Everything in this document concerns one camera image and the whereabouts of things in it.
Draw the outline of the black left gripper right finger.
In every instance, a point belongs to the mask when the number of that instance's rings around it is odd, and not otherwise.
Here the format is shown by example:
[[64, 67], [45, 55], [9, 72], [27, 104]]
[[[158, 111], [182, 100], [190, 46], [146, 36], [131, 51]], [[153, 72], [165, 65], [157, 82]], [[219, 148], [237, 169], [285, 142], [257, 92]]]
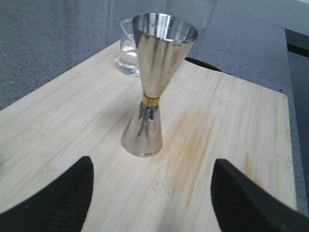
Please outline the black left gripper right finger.
[[217, 159], [211, 202], [223, 232], [307, 232], [309, 219], [281, 203], [233, 166]]

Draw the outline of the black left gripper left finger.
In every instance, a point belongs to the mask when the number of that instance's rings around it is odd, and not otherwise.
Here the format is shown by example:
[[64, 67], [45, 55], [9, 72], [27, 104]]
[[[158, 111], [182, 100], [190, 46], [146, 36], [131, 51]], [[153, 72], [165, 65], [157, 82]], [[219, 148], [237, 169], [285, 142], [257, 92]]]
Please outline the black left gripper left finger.
[[0, 215], [2, 232], [80, 232], [94, 184], [91, 158], [81, 157], [48, 186]]

